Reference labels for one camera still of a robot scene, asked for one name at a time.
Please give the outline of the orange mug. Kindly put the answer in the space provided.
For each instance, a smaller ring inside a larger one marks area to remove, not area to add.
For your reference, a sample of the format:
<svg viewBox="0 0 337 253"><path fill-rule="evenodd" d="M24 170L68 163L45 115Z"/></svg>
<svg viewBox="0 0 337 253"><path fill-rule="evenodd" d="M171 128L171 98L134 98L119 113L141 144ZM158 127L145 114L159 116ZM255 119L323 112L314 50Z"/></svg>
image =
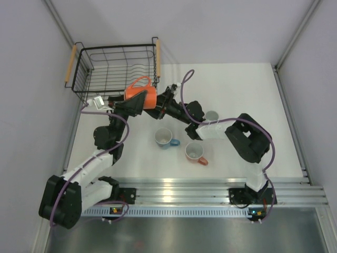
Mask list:
<svg viewBox="0 0 337 253"><path fill-rule="evenodd" d="M144 86L136 86L140 80L147 80ZM157 103L157 91L152 85L152 80L149 76L140 76L132 82L124 91L124 100L129 100L142 95L144 97L143 109L154 109Z"/></svg>

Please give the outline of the salmon dotted mug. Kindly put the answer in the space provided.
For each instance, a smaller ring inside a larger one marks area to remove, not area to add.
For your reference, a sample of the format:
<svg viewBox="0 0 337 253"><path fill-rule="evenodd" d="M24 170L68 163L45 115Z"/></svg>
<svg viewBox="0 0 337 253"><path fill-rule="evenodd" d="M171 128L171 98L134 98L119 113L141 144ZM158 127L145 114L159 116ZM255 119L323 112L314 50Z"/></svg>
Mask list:
<svg viewBox="0 0 337 253"><path fill-rule="evenodd" d="M208 165L208 161L203 157L204 149L199 143L191 142L185 147L186 158L193 163L199 163L203 166Z"/></svg>

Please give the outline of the pink printed mug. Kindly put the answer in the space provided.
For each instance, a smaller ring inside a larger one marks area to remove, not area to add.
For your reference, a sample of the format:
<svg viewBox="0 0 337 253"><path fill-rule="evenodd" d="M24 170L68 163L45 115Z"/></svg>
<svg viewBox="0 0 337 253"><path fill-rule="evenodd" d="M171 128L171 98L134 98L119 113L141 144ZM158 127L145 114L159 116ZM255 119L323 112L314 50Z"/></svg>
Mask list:
<svg viewBox="0 0 337 253"><path fill-rule="evenodd" d="M207 111L205 114L206 122L217 121L219 119L219 114L216 111Z"/></svg>

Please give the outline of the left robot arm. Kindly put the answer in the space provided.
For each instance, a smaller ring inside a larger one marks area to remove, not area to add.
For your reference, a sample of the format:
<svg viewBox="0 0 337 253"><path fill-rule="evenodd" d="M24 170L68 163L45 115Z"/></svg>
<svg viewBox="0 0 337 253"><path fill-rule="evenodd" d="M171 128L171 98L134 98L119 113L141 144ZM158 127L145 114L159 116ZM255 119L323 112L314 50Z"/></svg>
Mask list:
<svg viewBox="0 0 337 253"><path fill-rule="evenodd" d="M74 169L47 180L38 214L49 221L50 227L71 229L91 206L101 201L118 201L119 183L102 173L120 159L130 134L128 118L143 112L146 96L146 91L138 92L116 101L113 108L101 96L83 105L81 113L107 115L110 123L94 130L96 150L89 157Z"/></svg>

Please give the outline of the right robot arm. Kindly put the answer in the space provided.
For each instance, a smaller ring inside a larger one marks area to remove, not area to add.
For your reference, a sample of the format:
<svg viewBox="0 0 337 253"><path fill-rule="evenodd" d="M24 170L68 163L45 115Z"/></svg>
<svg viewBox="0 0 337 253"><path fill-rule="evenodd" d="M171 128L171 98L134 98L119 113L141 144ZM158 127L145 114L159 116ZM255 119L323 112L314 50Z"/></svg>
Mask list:
<svg viewBox="0 0 337 253"><path fill-rule="evenodd" d="M177 86L174 84L157 95L144 111L152 118L160 120L169 115L185 124L185 132L192 140L230 141L238 155L248 163L260 163L263 156L272 151L271 161L264 169L259 169L253 176L247 177L245 196L251 203L259 203L265 198L265 191L272 183L266 170L275 159L275 145L271 135L261 127L249 114L242 113L237 118L208 120L198 101L190 103L175 100Z"/></svg>

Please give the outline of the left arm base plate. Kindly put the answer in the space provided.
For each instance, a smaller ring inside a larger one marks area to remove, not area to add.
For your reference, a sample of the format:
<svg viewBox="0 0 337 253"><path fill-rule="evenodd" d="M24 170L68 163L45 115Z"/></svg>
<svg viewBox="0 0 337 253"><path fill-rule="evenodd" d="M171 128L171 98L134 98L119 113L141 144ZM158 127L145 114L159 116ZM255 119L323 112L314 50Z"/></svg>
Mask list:
<svg viewBox="0 0 337 253"><path fill-rule="evenodd" d="M104 200L101 200L98 203L105 203L111 201L122 201L126 202L129 205L135 204L136 200L136 188L118 188L112 190L111 195Z"/></svg>

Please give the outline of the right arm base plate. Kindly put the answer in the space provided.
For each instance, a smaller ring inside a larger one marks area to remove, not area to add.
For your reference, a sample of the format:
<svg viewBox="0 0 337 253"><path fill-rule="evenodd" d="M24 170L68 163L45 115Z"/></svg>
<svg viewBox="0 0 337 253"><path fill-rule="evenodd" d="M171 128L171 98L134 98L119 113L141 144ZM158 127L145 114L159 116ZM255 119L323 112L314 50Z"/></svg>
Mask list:
<svg viewBox="0 0 337 253"><path fill-rule="evenodd" d="M272 188L266 188L259 192L245 188L230 188L229 198L230 204L240 207L247 205L277 204L277 198L274 198Z"/></svg>

